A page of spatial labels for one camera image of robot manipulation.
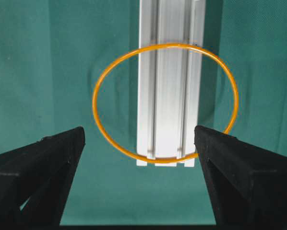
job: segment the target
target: orange ring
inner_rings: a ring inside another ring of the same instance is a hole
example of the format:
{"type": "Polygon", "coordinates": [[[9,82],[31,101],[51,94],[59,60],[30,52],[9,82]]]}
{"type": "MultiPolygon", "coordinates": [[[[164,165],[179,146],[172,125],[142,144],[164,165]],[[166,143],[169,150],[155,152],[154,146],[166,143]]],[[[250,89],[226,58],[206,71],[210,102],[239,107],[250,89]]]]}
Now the orange ring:
{"type": "Polygon", "coordinates": [[[230,122],[228,124],[228,126],[226,127],[226,129],[223,131],[223,133],[228,134],[229,131],[232,129],[234,122],[236,120],[237,114],[238,114],[238,110],[239,110],[239,92],[234,80],[234,77],[232,75],[232,73],[230,72],[229,68],[225,65],[225,63],[215,54],[211,53],[210,51],[197,47],[197,46],[191,46],[188,44],[180,44],[180,43],[172,43],[172,44],[158,44],[158,45],[153,45],[153,46],[147,46],[147,47],[143,47],[143,48],[139,48],[136,50],[133,50],[123,56],[121,56],[120,58],[116,59],[114,62],[112,62],[101,74],[101,76],[99,77],[98,81],[96,82],[96,86],[94,89],[94,93],[92,96],[92,111],[93,111],[93,115],[96,121],[96,125],[99,128],[100,132],[102,133],[102,135],[106,138],[106,140],[116,149],[118,149],[119,151],[121,151],[122,153],[124,153],[125,155],[134,158],[134,159],[138,159],[141,161],[146,161],[148,163],[175,163],[175,162],[180,162],[180,161],[186,161],[192,158],[196,158],[198,157],[198,153],[194,152],[191,153],[183,158],[161,158],[161,159],[149,159],[146,158],[144,156],[140,156],[137,155],[135,153],[132,153],[130,151],[128,151],[127,149],[123,148],[122,146],[120,146],[117,142],[114,141],[113,138],[111,138],[111,136],[106,132],[106,130],[104,129],[104,127],[101,124],[98,112],[97,112],[97,95],[99,92],[99,89],[101,87],[101,84],[104,80],[104,78],[113,70],[113,68],[115,68],[119,63],[123,62],[124,60],[140,54],[142,52],[146,52],[146,51],[151,51],[151,50],[157,50],[157,49],[164,49],[164,48],[182,48],[182,49],[188,49],[191,51],[195,51],[197,53],[203,54],[208,56],[209,58],[213,59],[214,61],[216,61],[221,68],[224,70],[224,72],[226,73],[226,75],[228,76],[228,79],[230,80],[231,83],[231,87],[233,90],[233,97],[234,97],[234,108],[233,108],[233,112],[231,115],[231,119],[230,122]]]}

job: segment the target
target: silver metal beam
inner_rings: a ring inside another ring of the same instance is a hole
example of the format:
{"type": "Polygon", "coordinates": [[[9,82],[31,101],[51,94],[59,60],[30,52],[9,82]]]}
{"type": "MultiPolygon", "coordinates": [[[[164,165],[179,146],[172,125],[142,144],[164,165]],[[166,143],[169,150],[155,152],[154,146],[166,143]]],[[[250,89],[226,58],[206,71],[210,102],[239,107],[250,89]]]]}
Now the silver metal beam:
{"type": "MultiPolygon", "coordinates": [[[[140,47],[160,43],[202,46],[205,0],[141,0],[140,47]]],[[[139,55],[137,152],[181,158],[194,152],[201,55],[158,50],[139,55]]],[[[144,166],[146,162],[137,161],[144,166]]],[[[156,164],[157,166],[176,166],[156,164]]],[[[194,166],[194,159],[185,166],[194,166]]]]}

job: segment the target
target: green cloth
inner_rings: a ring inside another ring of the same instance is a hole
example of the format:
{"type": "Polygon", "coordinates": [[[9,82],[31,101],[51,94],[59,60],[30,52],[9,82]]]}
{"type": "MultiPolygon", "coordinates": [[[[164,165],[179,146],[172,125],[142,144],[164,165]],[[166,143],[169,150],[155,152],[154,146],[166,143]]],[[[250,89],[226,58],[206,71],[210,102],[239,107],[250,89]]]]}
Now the green cloth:
{"type": "MultiPolygon", "coordinates": [[[[102,70],[138,46],[137,0],[0,0],[0,153],[76,126],[86,146],[62,224],[211,224],[195,168],[137,167],[101,136],[91,93],[102,70]]],[[[208,0],[204,47],[240,91],[231,132],[287,156],[287,0],[208,0]]],[[[203,60],[199,124],[223,130],[232,91],[203,60]]],[[[136,150],[137,59],[118,66],[99,98],[105,128],[136,150]]]]}

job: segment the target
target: teal fabric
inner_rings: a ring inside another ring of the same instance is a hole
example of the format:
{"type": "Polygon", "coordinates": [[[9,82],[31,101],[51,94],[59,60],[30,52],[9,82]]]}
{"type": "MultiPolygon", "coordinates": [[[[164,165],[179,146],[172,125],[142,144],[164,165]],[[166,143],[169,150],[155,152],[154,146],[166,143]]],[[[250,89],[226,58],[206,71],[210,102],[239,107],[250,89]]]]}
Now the teal fabric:
{"type": "MultiPolygon", "coordinates": [[[[0,153],[83,126],[86,146],[62,224],[211,224],[195,168],[137,167],[101,136],[91,93],[102,70],[138,44],[137,0],[0,0],[0,153]]],[[[204,47],[232,70],[240,112],[231,134],[287,156],[287,1],[207,0],[204,47]]],[[[232,91],[204,59],[199,123],[224,129],[232,91]]],[[[136,150],[137,59],[101,88],[105,128],[136,150]]]]}

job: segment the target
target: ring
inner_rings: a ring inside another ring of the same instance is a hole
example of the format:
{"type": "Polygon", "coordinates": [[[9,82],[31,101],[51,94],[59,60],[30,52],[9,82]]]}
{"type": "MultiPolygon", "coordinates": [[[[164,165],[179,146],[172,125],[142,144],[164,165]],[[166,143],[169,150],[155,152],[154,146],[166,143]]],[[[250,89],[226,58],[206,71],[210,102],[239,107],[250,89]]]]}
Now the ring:
{"type": "Polygon", "coordinates": [[[233,90],[233,97],[234,97],[234,107],[233,107],[233,111],[232,111],[232,115],[231,115],[231,119],[226,127],[226,129],[223,131],[223,133],[228,134],[229,131],[232,129],[234,122],[236,120],[237,114],[238,114],[238,110],[239,110],[239,91],[235,82],[235,79],[231,73],[231,71],[229,70],[229,68],[225,65],[225,63],[215,54],[211,53],[210,51],[197,47],[197,46],[192,46],[192,45],[188,45],[188,44],[180,44],[180,43],[171,43],[171,44],[158,44],[158,45],[153,45],[153,46],[147,46],[147,47],[143,47],[143,48],[139,48],[136,50],[133,50],[121,57],[119,57],[118,59],[116,59],[114,62],[112,62],[101,74],[101,76],[99,77],[99,79],[96,82],[96,86],[93,92],[93,96],[92,96],[92,112],[94,115],[94,119],[96,122],[97,127],[99,128],[100,132],[102,133],[102,135],[105,137],[105,139],[116,149],[118,149],[119,151],[121,151],[122,153],[124,153],[125,155],[137,159],[137,160],[141,160],[141,161],[145,161],[148,163],[163,163],[163,164],[167,164],[167,163],[176,163],[176,162],[181,162],[181,161],[186,161],[192,158],[196,158],[198,157],[198,153],[194,152],[191,154],[186,155],[183,158],[159,158],[159,159],[149,159],[146,158],[144,156],[141,155],[137,155],[135,153],[132,153],[130,151],[128,151],[127,149],[125,149],[124,147],[120,146],[116,141],[114,141],[114,139],[106,132],[106,130],[104,129],[104,127],[102,126],[100,117],[98,115],[97,112],[97,96],[98,96],[98,92],[99,89],[102,85],[102,82],[104,80],[104,78],[121,62],[123,62],[126,59],[129,59],[132,56],[135,56],[137,54],[146,52],[146,51],[152,51],[152,50],[158,50],[158,49],[166,49],[166,48],[181,48],[181,49],[187,49],[187,50],[191,50],[194,51],[196,53],[200,53],[203,55],[208,56],[209,58],[213,59],[215,62],[218,63],[218,65],[221,66],[221,68],[224,70],[224,72],[226,73],[230,83],[231,83],[231,87],[233,90]]]}

